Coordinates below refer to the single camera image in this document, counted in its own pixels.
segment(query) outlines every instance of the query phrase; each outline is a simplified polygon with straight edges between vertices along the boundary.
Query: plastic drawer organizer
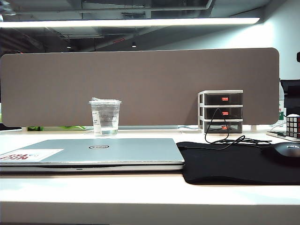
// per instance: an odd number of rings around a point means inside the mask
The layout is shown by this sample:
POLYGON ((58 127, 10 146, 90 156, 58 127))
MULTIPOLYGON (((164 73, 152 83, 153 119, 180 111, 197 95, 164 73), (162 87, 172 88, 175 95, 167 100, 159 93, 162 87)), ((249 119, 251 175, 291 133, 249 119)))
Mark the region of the plastic drawer organizer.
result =
POLYGON ((205 90, 198 93, 198 127, 205 133, 242 133, 242 111, 243 90, 205 90))

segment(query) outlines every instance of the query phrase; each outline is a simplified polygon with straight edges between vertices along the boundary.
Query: label on cup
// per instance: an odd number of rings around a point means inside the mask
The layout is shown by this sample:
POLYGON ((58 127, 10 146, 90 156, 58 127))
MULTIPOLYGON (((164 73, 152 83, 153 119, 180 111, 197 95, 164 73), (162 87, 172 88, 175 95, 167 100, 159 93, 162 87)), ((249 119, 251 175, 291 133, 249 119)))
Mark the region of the label on cup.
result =
POLYGON ((93 116, 94 133, 98 133, 102 135, 99 112, 92 111, 92 116, 93 116))

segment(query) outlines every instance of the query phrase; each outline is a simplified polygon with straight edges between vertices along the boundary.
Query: green object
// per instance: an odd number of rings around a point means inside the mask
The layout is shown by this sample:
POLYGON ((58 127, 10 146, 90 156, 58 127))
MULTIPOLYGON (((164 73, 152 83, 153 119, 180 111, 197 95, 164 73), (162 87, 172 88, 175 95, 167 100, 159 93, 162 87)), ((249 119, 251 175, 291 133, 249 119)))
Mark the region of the green object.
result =
POLYGON ((284 112, 279 112, 279 120, 284 120, 284 112))
POLYGON ((72 127, 27 127, 28 131, 59 131, 59 130, 85 130, 84 126, 72 126, 72 127))

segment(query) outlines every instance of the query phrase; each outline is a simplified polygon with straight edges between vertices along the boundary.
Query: gray fabric partition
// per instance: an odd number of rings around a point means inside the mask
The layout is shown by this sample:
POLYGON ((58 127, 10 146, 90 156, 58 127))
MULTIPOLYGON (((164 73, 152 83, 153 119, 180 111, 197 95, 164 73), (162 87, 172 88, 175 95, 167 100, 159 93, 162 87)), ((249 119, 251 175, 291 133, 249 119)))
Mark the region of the gray fabric partition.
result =
POLYGON ((274 48, 15 54, 0 72, 7 126, 92 125, 91 97, 122 100, 120 125, 193 125, 203 90, 244 90, 244 124, 278 119, 274 48))

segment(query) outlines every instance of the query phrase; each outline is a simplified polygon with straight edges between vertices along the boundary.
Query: ceiling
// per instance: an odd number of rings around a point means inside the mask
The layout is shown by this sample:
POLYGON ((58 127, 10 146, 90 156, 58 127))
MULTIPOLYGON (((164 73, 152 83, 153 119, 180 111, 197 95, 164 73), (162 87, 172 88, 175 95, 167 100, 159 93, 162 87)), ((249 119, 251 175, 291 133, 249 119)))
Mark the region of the ceiling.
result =
MULTIPOLYGON (((261 16, 270 0, 0 0, 3 21, 158 19, 239 16, 248 11, 261 16), (208 6, 206 10, 194 10, 208 6)), ((181 40, 228 26, 139 28, 0 29, 3 51, 69 52, 132 50, 181 40)))

